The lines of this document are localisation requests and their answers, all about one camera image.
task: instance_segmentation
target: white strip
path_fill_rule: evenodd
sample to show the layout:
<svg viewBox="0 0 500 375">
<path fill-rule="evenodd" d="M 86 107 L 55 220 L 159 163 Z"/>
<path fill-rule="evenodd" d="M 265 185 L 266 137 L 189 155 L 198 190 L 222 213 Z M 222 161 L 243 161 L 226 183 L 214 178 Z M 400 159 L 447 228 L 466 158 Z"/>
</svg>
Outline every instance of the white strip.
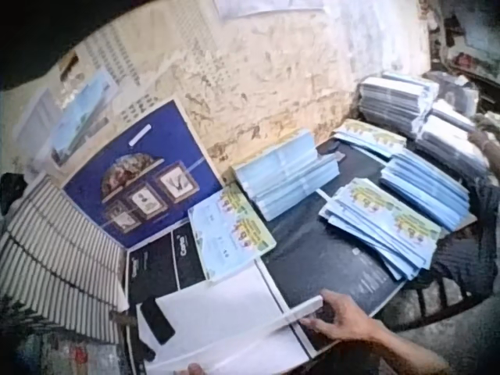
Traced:
<svg viewBox="0 0 500 375">
<path fill-rule="evenodd" d="M 137 133 L 137 135 L 135 137 L 133 137 L 132 139 L 129 140 L 128 145 L 130 147 L 134 147 L 135 144 L 138 143 L 141 140 L 141 138 L 144 137 L 146 135 L 146 133 L 148 133 L 151 129 L 152 129 L 152 127 L 150 124 L 143 127 L 142 130 L 139 133 Z"/>
<path fill-rule="evenodd" d="M 180 290 L 179 273 L 177 272 L 177 260 L 175 259 L 175 246 L 173 245 L 173 233 L 170 233 L 170 244 L 172 245 L 173 271 L 175 273 L 175 282 L 177 290 Z"/>
<path fill-rule="evenodd" d="M 325 193 L 323 190 L 321 189 L 316 189 L 316 193 L 318 193 L 320 195 L 321 198 L 323 198 L 325 201 L 329 202 L 330 201 L 330 197 L 328 196 L 327 193 Z"/>
</svg>

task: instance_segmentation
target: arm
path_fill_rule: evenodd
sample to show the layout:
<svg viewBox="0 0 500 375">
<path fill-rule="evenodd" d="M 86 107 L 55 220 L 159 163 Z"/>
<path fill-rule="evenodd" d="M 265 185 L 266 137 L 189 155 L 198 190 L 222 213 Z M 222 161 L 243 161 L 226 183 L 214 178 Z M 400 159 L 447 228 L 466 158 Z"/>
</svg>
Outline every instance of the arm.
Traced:
<svg viewBox="0 0 500 375">
<path fill-rule="evenodd" d="M 486 133 L 479 130 L 469 133 L 469 142 L 483 152 L 490 163 L 491 172 L 500 180 L 500 147 L 490 141 Z"/>
<path fill-rule="evenodd" d="M 332 324 L 318 319 L 302 319 L 306 327 L 332 340 L 365 341 L 397 373 L 447 374 L 448 363 L 436 353 L 413 344 L 389 331 L 381 322 L 369 318 L 347 295 L 322 291 L 325 302 L 335 311 Z"/>
</svg>

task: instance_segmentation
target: papers pile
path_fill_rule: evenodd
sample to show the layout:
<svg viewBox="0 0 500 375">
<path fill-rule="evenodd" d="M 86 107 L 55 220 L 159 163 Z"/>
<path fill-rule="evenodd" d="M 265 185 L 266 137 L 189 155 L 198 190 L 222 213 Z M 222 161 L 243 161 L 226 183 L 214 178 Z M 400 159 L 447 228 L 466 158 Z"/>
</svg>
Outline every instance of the papers pile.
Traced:
<svg viewBox="0 0 500 375">
<path fill-rule="evenodd" d="M 380 180 L 450 232 L 469 215 L 469 192 L 408 150 L 393 156 Z"/>
<path fill-rule="evenodd" d="M 476 128 L 472 121 L 456 112 L 453 107 L 443 99 L 439 99 L 432 105 L 430 113 L 464 131 L 472 131 Z"/>
<path fill-rule="evenodd" d="M 385 158 L 390 158 L 406 146 L 406 138 L 353 119 L 347 119 L 335 129 L 334 138 L 367 148 Z"/>
<path fill-rule="evenodd" d="M 320 156 L 314 137 L 299 130 L 233 166 L 237 180 L 266 220 L 281 215 L 338 176 L 334 155 Z"/>
<path fill-rule="evenodd" d="M 488 162 L 480 149 L 467 140 L 467 134 L 447 121 L 429 116 L 416 144 L 461 176 L 473 179 L 485 175 Z"/>
<path fill-rule="evenodd" d="M 435 85 L 396 73 L 369 77 L 361 83 L 359 108 L 368 121 L 415 137 L 436 97 Z"/>
<path fill-rule="evenodd" d="M 396 280 L 429 269 L 441 231 L 367 179 L 340 188 L 320 215 L 375 249 Z"/>
<path fill-rule="evenodd" d="M 208 280 L 229 276 L 276 246 L 236 184 L 191 207 L 188 214 Z"/>
</svg>

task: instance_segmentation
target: light blue paper stack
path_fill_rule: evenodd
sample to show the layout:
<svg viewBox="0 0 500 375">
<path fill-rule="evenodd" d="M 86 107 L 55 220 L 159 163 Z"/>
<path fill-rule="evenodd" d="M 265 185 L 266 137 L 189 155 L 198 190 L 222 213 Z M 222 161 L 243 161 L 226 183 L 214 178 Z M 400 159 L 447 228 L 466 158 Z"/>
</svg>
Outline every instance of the light blue paper stack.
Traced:
<svg viewBox="0 0 500 375">
<path fill-rule="evenodd" d="M 339 174 L 334 155 L 318 155 L 308 130 L 293 133 L 233 169 L 247 196 L 268 221 Z"/>
<path fill-rule="evenodd" d="M 469 214 L 467 189 L 411 151 L 394 155 L 380 180 L 450 232 Z"/>
<path fill-rule="evenodd" d="M 376 250 L 396 280 L 429 269 L 441 231 L 367 179 L 339 189 L 320 215 Z"/>
</svg>

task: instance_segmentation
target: black table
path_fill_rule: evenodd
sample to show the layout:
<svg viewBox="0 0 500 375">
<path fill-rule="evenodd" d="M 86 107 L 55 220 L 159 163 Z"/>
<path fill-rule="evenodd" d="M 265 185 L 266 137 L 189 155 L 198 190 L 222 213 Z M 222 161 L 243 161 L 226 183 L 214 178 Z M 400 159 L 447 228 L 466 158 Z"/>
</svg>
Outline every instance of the black table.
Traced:
<svg viewBox="0 0 500 375">
<path fill-rule="evenodd" d="M 378 183 L 382 164 L 348 145 L 341 144 L 338 151 L 345 154 L 339 164 L 341 174 L 322 187 L 325 193 L 333 195 L 355 177 Z M 375 251 L 319 217 L 324 204 L 324 199 L 314 193 L 266 223 L 277 241 L 276 248 L 262 257 L 268 276 L 289 308 L 328 288 L 351 295 L 362 309 L 373 315 L 397 293 L 403 282 L 390 276 Z M 168 295 L 205 279 L 189 223 L 130 253 L 128 262 L 128 296 L 133 313 L 135 305 L 147 297 Z M 305 335 L 296 333 L 300 341 L 309 341 L 303 345 L 309 358 L 330 344 L 313 332 L 306 330 Z M 131 336 L 136 352 L 137 331 L 132 330 Z M 141 366 L 141 360 L 134 362 Z"/>
</svg>

